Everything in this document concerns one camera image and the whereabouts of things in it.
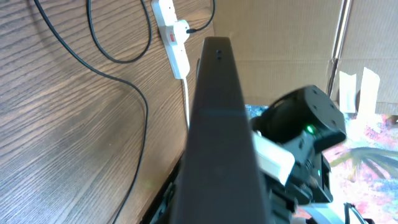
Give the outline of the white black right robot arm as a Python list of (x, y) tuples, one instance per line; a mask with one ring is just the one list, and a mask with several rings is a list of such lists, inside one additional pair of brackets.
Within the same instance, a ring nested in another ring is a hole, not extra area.
[(250, 120), (271, 223), (373, 223), (352, 203), (334, 203), (322, 152), (346, 139), (343, 113), (315, 85), (294, 90)]

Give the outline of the Samsung Galaxy smartphone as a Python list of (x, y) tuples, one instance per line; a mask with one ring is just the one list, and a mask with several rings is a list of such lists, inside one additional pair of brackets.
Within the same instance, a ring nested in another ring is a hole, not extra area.
[(269, 223), (230, 39), (203, 42), (171, 223)]

